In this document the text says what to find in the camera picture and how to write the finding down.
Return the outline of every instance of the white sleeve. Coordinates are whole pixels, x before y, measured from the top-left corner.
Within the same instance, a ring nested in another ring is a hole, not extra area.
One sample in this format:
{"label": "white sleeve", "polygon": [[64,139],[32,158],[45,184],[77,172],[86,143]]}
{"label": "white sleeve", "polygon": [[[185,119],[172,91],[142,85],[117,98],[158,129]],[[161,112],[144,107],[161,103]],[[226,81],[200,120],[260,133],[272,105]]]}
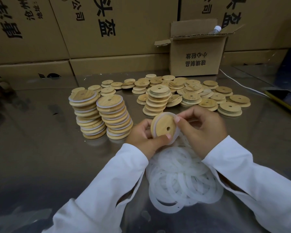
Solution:
{"label": "white sleeve", "polygon": [[[230,136],[205,157],[224,188],[233,192],[271,233],[291,233],[291,181],[270,168],[255,164],[252,154]],[[222,183],[218,172],[245,193]]]}
{"label": "white sleeve", "polygon": [[[134,197],[148,163],[138,148],[123,144],[81,195],[55,213],[54,225],[43,233],[121,232],[125,206]],[[116,205],[135,185],[129,199]]]}

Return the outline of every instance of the plastic bottle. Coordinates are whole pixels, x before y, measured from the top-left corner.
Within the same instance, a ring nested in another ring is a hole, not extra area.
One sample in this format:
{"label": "plastic bottle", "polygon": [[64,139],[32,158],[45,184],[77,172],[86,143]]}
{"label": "plastic bottle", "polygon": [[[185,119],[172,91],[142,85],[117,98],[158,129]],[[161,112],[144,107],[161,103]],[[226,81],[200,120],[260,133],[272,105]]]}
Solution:
{"label": "plastic bottle", "polygon": [[214,27],[214,30],[212,30],[209,34],[218,34],[221,31],[221,27],[220,26],[216,26]]}

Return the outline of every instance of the metal table surface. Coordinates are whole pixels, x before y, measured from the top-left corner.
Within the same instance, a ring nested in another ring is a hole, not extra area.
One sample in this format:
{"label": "metal table surface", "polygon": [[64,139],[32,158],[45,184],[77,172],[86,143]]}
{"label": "metal table surface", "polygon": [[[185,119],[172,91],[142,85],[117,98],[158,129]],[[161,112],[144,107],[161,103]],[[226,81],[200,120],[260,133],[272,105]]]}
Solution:
{"label": "metal table surface", "polygon": [[[241,84],[257,89],[270,85],[233,67],[222,67]],[[112,79],[158,76],[164,71],[78,76],[79,86],[88,87]],[[224,117],[229,135],[253,153],[254,161],[291,179],[291,113],[268,98],[237,85],[223,74],[190,77],[214,79],[235,94],[251,99],[240,117]],[[72,88],[18,90],[17,97],[0,110],[0,232],[41,232],[52,225],[52,216],[70,198],[77,198],[104,165],[120,149],[123,140],[106,135],[86,140],[68,103]],[[123,96],[127,109],[138,123],[147,116],[129,90]],[[173,113],[185,110],[176,106]],[[267,232],[253,213],[228,191],[215,204],[196,204],[176,214],[153,207],[148,182],[143,177],[122,219],[123,232]]]}

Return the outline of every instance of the cardboard box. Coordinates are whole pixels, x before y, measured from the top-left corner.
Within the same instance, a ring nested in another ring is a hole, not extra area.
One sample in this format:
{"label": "cardboard box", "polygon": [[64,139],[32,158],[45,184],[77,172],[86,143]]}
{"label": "cardboard box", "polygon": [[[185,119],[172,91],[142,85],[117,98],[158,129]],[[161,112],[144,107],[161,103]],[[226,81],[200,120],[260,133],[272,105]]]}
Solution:
{"label": "cardboard box", "polygon": [[291,0],[182,0],[180,20],[209,18],[222,27],[245,24],[225,51],[291,47]]}
{"label": "cardboard box", "polygon": [[287,49],[225,52],[221,65],[281,64],[287,52]]}
{"label": "cardboard box", "polygon": [[195,19],[171,24],[171,39],[154,44],[170,44],[171,75],[177,77],[218,73],[227,37],[241,26],[230,25],[219,34],[209,34],[216,25],[216,19]]}
{"label": "cardboard box", "polygon": [[0,0],[0,64],[69,59],[49,0]]}
{"label": "cardboard box", "polygon": [[169,64],[169,54],[147,54],[97,57],[70,60],[76,76],[137,72],[146,70],[166,70]]}
{"label": "cardboard box", "polygon": [[14,90],[77,87],[69,61],[0,65]]}
{"label": "cardboard box", "polygon": [[178,0],[50,0],[71,58],[168,52]]}

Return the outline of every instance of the open cardboard box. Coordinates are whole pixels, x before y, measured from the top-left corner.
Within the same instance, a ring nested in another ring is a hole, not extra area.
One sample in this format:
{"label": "open cardboard box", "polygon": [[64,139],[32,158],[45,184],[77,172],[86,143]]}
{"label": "open cardboard box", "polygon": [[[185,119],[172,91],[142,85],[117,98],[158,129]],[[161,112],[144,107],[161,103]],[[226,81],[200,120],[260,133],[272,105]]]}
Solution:
{"label": "open cardboard box", "polygon": [[243,25],[229,24],[218,34],[209,34],[217,19],[194,19],[171,23],[170,39],[154,46],[170,44],[170,74],[178,76],[218,74],[229,35]]}

